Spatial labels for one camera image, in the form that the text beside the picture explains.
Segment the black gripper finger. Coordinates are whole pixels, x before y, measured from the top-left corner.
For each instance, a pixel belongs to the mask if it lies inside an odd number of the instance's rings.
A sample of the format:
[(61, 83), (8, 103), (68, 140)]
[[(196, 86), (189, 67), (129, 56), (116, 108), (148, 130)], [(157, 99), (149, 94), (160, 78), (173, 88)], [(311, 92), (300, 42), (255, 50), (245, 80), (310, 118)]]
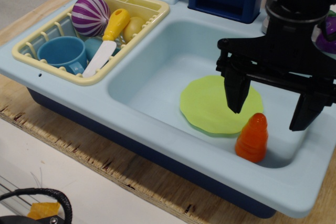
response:
[(289, 129), (305, 130), (323, 111), (325, 106), (333, 105), (333, 97), (321, 93), (301, 94), (296, 105)]
[(225, 71), (224, 78), (227, 105), (234, 113), (240, 113), (248, 96), (250, 80), (231, 68)]

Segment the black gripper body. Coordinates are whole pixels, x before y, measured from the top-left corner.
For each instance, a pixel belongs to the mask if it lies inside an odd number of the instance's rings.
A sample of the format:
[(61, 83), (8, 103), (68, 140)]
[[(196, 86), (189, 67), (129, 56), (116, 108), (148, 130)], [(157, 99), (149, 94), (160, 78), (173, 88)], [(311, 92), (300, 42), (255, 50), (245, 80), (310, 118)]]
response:
[(321, 93), (335, 98), (335, 60), (318, 50), (311, 36), (325, 25), (330, 6), (316, 9), (302, 0), (267, 0), (267, 33), (256, 38), (223, 38), (217, 71), (229, 68), (257, 81), (300, 94)]

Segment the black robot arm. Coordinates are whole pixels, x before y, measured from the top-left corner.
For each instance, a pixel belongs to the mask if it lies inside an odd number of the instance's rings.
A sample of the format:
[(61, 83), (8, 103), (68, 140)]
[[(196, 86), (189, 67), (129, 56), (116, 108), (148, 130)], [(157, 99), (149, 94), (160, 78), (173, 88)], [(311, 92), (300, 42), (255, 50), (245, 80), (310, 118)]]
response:
[(252, 81), (300, 95), (289, 128), (306, 129), (335, 103), (335, 60), (312, 42), (319, 26), (327, 40), (326, 18), (335, 0), (267, 0), (267, 32), (257, 38), (224, 38), (217, 71), (224, 78), (228, 107), (239, 113)]

